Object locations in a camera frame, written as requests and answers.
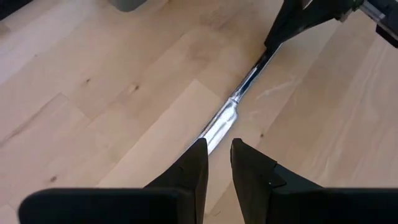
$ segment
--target metal rod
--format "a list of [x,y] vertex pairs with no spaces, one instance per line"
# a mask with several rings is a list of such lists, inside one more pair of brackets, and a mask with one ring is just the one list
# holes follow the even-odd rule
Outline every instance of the metal rod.
[[231,129],[232,125],[238,118],[237,107],[242,100],[244,94],[249,90],[253,83],[257,80],[261,72],[267,67],[280,46],[275,50],[267,49],[246,75],[241,84],[235,89],[225,104],[217,112],[217,114],[206,125],[200,133],[199,138],[207,140],[208,154],[210,155],[217,145],[224,138],[225,134]]

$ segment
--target black plastic fin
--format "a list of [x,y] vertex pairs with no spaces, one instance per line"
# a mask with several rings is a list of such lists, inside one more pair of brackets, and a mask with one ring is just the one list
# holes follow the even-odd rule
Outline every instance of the black plastic fin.
[[195,196],[197,223],[203,222],[208,181],[208,154],[206,139],[197,140],[162,175],[146,188],[173,187],[192,191]]
[[234,139],[231,164],[245,223],[265,223],[272,188],[285,184],[274,173],[276,161],[248,146],[242,139]]

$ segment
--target light wood plank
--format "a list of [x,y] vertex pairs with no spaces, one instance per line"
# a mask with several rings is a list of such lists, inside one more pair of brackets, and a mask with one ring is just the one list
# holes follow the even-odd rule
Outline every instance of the light wood plank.
[[98,186],[143,187],[148,184],[191,145],[206,117],[214,113],[213,108],[219,103],[214,93],[193,81]]
[[86,20],[54,48],[34,57],[17,74],[0,85],[0,139],[28,120],[60,90],[85,83],[88,71],[103,63],[106,54],[141,18],[164,2],[149,2],[123,14],[111,5]]
[[61,153],[58,142],[88,122],[81,111],[59,94],[1,142],[0,204],[18,194],[21,188],[29,188],[26,183]]

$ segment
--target shiny metal bar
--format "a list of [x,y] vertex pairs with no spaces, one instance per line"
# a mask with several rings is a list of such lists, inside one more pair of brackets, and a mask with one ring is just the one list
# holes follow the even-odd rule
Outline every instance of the shiny metal bar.
[[267,67],[280,46],[275,50],[266,50],[246,75],[241,84],[231,94],[225,104],[217,112],[217,114],[206,125],[199,135],[199,138],[207,140],[208,154],[210,155],[217,145],[224,138],[225,134],[231,129],[232,125],[238,118],[237,107],[242,100],[244,94],[249,90],[253,83],[257,80],[261,72]]

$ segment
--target scratch on floor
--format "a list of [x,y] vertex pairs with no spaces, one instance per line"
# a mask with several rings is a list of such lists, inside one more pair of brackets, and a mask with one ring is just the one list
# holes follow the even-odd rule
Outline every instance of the scratch on floor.
[[262,98],[263,96],[269,96],[271,94],[273,94],[276,91],[280,91],[283,90],[284,88],[290,87],[293,84],[295,84],[295,80],[291,80],[289,82],[274,86],[268,90],[263,91],[259,96],[257,96],[256,100],[259,100],[260,98]]

